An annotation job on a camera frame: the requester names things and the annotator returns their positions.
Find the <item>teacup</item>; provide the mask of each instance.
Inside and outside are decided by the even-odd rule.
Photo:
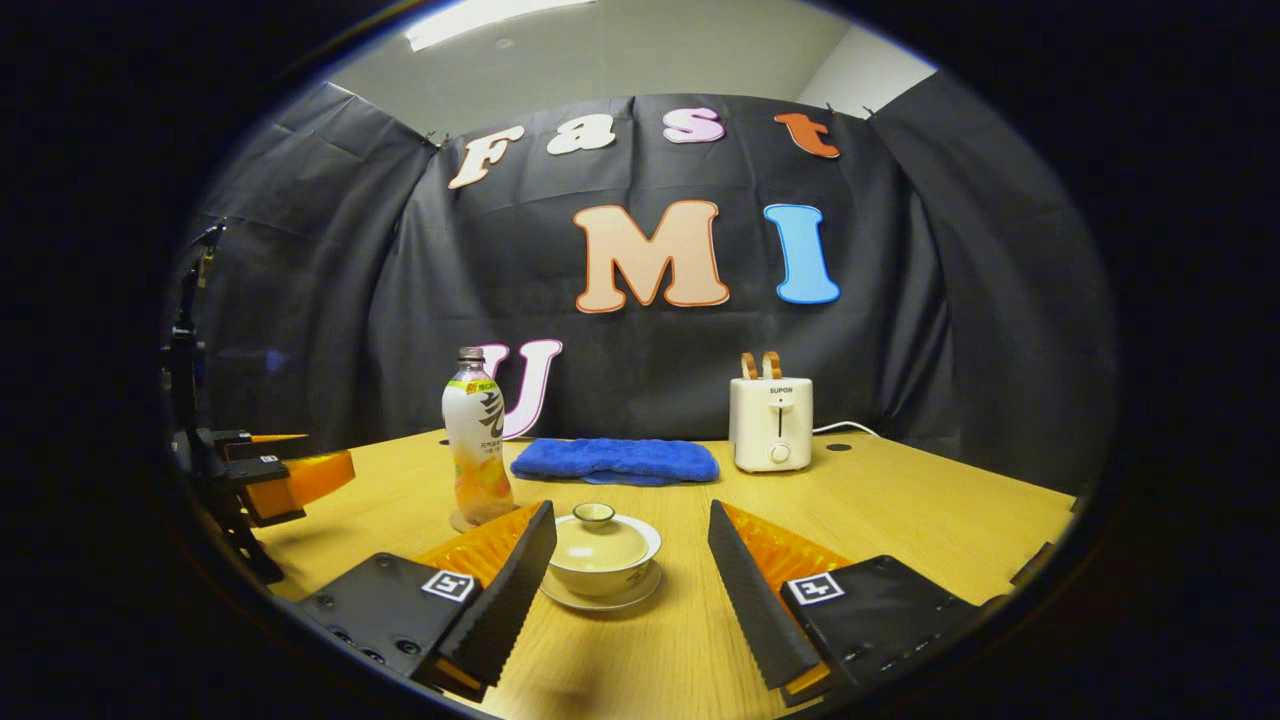
[[[570,592],[602,597],[644,580],[662,547],[658,530],[643,520],[617,515],[603,502],[584,502],[556,519],[556,552],[548,570]]]

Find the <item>ceiling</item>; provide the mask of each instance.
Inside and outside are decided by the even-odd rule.
[[[598,0],[419,53],[392,33],[330,78],[439,142],[516,115],[663,92],[796,100],[849,31],[797,0]],[[498,41],[509,40],[507,47]]]

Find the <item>teacup lid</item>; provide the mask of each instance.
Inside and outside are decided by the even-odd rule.
[[[649,552],[644,534],[613,516],[613,509],[603,502],[575,507],[573,518],[556,525],[552,564],[566,570],[603,573],[643,560]]]

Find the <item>saucer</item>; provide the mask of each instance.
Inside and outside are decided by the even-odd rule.
[[[650,560],[649,562],[652,566],[649,568],[649,571],[645,573],[644,580],[641,580],[639,585],[625,592],[620,592],[618,594],[604,597],[588,597],[577,594],[561,584],[559,579],[550,573],[543,575],[541,591],[547,594],[547,597],[575,610],[586,610],[589,612],[621,610],[649,597],[658,589],[658,585],[662,584],[662,565],[658,565],[655,560]]]

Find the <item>letter cutout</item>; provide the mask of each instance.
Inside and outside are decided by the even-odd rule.
[[[520,346],[525,356],[525,378],[520,382],[520,402],[516,409],[503,415],[503,439],[520,437],[530,430],[538,416],[543,414],[543,401],[547,398],[547,379],[552,373],[552,357],[559,355],[564,343],[558,340],[534,340]],[[498,365],[507,359],[506,345],[481,345],[484,352],[484,372],[495,378]]]
[[[662,117],[662,136],[672,142],[710,142],[724,137],[724,126],[710,108],[681,108]]]
[[[566,155],[575,150],[596,150],[613,142],[613,115],[599,113],[582,115],[556,128],[557,135],[547,143],[552,155]]]
[[[769,205],[764,217],[778,227],[787,277],[778,286],[778,297],[796,305],[832,302],[840,287],[827,275],[818,223],[822,211],[810,205]]]
[[[467,154],[462,158],[462,167],[458,174],[449,181],[449,190],[457,190],[465,184],[471,184],[489,174],[489,168],[484,167],[485,160],[490,165],[502,160],[507,152],[507,142],[516,142],[525,137],[525,126],[516,126],[502,132],[477,137],[467,143]]]
[[[640,305],[653,302],[667,265],[667,302],[695,307],[728,300],[728,286],[716,273],[712,245],[712,220],[718,214],[716,204],[705,200],[672,202],[649,240],[617,205],[580,210],[573,224],[586,231],[586,292],[577,296],[577,309],[612,313],[626,305],[627,296],[613,286],[614,266]]]
[[[827,126],[818,124],[800,113],[783,113],[773,115],[773,119],[787,126],[791,140],[805,152],[819,158],[840,158],[840,149],[827,145],[818,137],[818,133],[827,135]]]

